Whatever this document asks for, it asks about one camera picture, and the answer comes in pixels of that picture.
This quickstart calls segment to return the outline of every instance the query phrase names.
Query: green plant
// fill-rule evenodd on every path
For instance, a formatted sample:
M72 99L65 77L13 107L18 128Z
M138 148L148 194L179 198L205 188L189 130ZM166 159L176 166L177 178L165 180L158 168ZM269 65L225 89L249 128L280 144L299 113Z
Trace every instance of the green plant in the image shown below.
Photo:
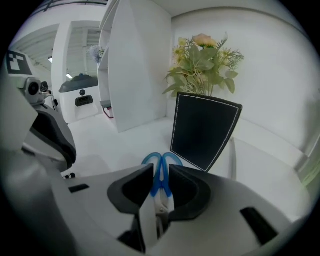
M212 96L215 85L227 87L233 94L234 78L238 75L235 70L244 56L239 50L222 49L227 40L227 35L218 43L205 34L192 39L180 37L179 45L173 49L174 65L166 76L173 78L174 84L163 94L172 92L176 97L178 92L185 92Z

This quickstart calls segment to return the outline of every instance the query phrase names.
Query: white robot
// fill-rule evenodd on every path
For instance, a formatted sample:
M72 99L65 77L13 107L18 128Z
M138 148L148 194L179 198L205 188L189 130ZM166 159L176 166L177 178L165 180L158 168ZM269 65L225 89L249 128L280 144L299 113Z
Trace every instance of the white robot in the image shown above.
M1 187L14 211L50 252L269 255L292 232L278 209L244 185L180 165L171 164L167 183L158 184L161 191L172 193L171 211L146 207L156 184L152 164L62 179L60 173L77 158L68 125L44 104L38 94L40 81L32 73L12 75L7 66L1 79L6 83L0 114L7 116L0 132Z

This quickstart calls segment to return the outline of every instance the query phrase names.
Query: metal railing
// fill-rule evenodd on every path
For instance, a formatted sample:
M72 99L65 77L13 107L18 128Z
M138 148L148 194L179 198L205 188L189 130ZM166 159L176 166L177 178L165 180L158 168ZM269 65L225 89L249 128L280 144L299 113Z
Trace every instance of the metal railing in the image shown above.
M37 9L34 10L34 12L30 15L30 17L41 13L46 12L47 10L58 7L58 6L65 6L65 5L72 5L72 4L78 4L78 5L103 5L106 6L108 3L108 0L45 0L42 4L38 6Z

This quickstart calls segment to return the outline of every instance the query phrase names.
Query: camera lens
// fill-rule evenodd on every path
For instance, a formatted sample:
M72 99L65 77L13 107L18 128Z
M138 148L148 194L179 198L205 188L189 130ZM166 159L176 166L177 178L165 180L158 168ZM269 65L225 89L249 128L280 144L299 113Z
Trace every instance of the camera lens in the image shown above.
M36 82L32 82L29 85L28 91L31 96L36 95L37 92L39 91L39 84L37 84Z

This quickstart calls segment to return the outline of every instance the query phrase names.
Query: blue scissors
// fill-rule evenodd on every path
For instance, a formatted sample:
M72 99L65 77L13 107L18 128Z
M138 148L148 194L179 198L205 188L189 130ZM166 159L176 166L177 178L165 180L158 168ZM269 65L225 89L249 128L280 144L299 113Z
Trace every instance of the blue scissors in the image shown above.
M163 189L166 193L166 196L169 198L172 195L172 192L169 188L169 171L168 171L168 165L167 165L167 157L172 158L176 165L178 166L183 166L181 160L175 155L172 154L170 152L165 153L163 156L161 156L160 153L154 152L149 154L143 161L142 161L142 165L147 164L147 162L151 159L151 158L158 158L158 163L156 166L156 171L155 171L155 175L153 178L153 186L151 189L151 196L155 197L156 194L158 193L159 189ZM161 174L161 166L163 166L163 180L160 180L160 174Z

